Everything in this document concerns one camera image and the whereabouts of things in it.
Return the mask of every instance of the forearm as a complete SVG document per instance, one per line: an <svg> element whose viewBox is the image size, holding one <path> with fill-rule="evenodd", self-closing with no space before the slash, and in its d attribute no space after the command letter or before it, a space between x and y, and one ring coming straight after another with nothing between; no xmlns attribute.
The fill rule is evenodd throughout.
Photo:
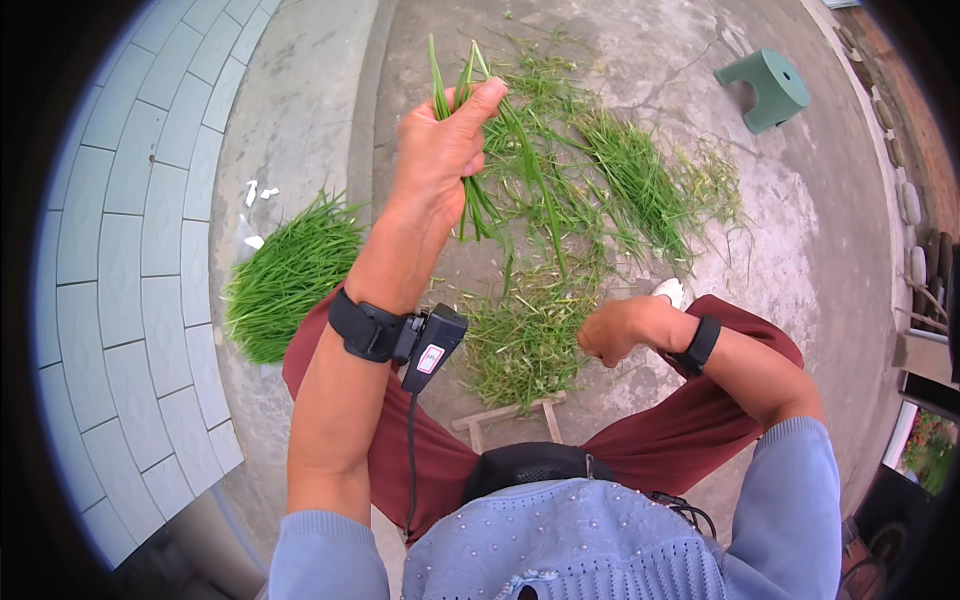
<svg viewBox="0 0 960 600"><path fill-rule="evenodd" d="M436 265L448 230L392 199L345 284L354 302L412 311ZM332 510L369 524L367 452L380 418L390 363L344 349L327 327L300 387L290 427L287 511ZM357 498L367 498L357 502Z"/></svg>
<svg viewBox="0 0 960 600"><path fill-rule="evenodd" d="M662 348L683 352L689 347L699 319L672 307ZM754 338L726 327L713 347L704 374L723 388L764 431L791 417L825 422L813 380L785 356Z"/></svg>

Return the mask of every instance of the black bag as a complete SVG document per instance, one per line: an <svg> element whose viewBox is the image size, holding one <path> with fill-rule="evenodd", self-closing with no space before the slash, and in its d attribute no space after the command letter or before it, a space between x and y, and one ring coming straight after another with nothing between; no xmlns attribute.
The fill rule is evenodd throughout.
<svg viewBox="0 0 960 600"><path fill-rule="evenodd" d="M505 445L480 455L464 487L463 504L511 486L574 477L616 481L607 466L575 445Z"/></svg>

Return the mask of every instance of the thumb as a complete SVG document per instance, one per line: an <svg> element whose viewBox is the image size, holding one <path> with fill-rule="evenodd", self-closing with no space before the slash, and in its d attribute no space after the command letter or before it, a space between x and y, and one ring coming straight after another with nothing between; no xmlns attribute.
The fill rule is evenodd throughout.
<svg viewBox="0 0 960 600"><path fill-rule="evenodd" d="M496 113L497 105L506 95L507 85L503 80L491 77L473 90L464 105L450 115L450 120L458 130L473 135L484 121Z"/></svg>

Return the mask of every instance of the person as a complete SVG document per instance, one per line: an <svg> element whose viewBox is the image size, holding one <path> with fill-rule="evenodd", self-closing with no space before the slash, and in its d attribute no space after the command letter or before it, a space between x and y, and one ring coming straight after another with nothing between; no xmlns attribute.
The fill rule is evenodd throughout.
<svg viewBox="0 0 960 600"><path fill-rule="evenodd" d="M392 193L343 284L353 302L394 315L415 309L464 209L461 177L483 168L482 125L506 93L490 79L448 119L436 121L427 102L399 124ZM452 103L452 89L446 95ZM410 395L396 367L345 350L326 326L333 298L306 316L284 358L296 402L274 600L390 597L370 505L397 527L411 506ZM722 327L698 375L673 357L705 315ZM839 476L816 386L790 339L713 296L685 312L667 296L608 301L577 339L608 368L638 345L656 348L688 379L573 449L613 481L536 481L466 504L479 457L418 406L417 503L399 597L832 598ZM683 494L757 438L726 551L644 495Z"/></svg>

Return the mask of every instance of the blue sweater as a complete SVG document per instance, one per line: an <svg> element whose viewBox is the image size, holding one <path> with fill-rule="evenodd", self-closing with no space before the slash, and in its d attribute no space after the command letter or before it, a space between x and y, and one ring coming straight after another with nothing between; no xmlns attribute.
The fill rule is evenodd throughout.
<svg viewBox="0 0 960 600"><path fill-rule="evenodd" d="M784 421L756 445L726 552L670 509L607 481L509 488L438 521L406 559L401 598L832 598L840 481L826 428ZM371 530L326 511L280 525L270 597L390 597Z"/></svg>

